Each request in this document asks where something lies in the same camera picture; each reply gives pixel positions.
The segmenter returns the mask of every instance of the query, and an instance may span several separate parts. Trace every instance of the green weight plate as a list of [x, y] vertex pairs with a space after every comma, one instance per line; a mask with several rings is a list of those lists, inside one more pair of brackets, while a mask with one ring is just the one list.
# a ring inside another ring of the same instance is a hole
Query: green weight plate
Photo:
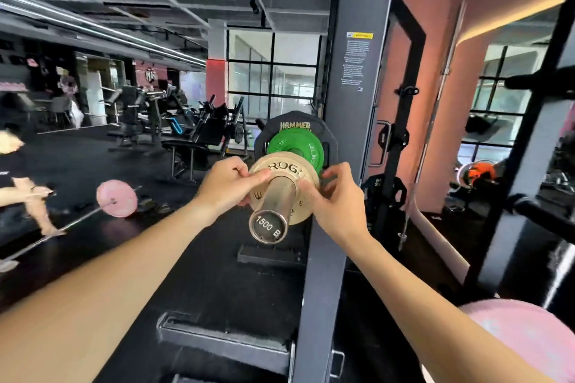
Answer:
[[268, 154], [278, 151], [290, 151], [305, 158], [318, 173], [323, 168], [324, 152], [321, 141], [307, 129], [292, 127], [279, 131], [267, 146]]

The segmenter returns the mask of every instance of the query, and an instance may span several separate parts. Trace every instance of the beige weight plate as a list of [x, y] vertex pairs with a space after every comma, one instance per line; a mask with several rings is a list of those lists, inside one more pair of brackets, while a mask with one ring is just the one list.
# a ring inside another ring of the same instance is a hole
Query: beige weight plate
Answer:
[[[265, 168], [269, 168], [271, 170], [273, 177], [285, 176], [290, 178], [293, 183], [296, 183], [299, 179], [306, 179], [313, 183], [316, 188], [319, 188], [320, 186], [320, 179], [312, 165], [301, 156], [289, 151], [279, 151], [277, 153], [265, 155], [252, 166], [249, 172], [255, 173], [256, 171]], [[268, 185], [269, 181], [257, 186], [249, 193], [249, 205], [253, 210], [256, 211], [260, 209], [262, 196]], [[298, 188], [296, 191], [295, 202], [291, 208], [289, 224], [301, 223], [311, 214], [312, 207]]]

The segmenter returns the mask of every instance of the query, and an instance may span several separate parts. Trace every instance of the pink weight plate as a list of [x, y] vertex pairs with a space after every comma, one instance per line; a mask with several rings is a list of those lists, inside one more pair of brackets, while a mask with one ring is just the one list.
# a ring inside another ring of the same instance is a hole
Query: pink weight plate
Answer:
[[484, 300], [460, 309], [551, 379], [575, 382], [575, 334], [553, 314], [516, 300]]
[[101, 183], [96, 190], [96, 200], [105, 213], [118, 218], [130, 216], [138, 207], [136, 192], [121, 180]]

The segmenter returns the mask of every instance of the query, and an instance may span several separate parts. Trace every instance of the warning label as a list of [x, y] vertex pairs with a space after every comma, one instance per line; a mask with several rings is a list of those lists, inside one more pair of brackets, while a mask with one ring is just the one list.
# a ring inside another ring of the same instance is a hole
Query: warning label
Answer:
[[343, 57], [342, 85], [357, 86], [357, 91], [363, 91], [363, 62], [369, 52], [370, 40], [373, 34], [369, 32], [348, 32], [346, 54]]

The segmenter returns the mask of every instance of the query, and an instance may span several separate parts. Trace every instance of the barbell end cap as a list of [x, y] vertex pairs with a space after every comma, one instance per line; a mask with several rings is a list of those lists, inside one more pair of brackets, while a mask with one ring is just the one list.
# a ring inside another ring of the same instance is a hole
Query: barbell end cap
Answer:
[[0, 273], [7, 273], [18, 266], [18, 261], [4, 261], [0, 259]]

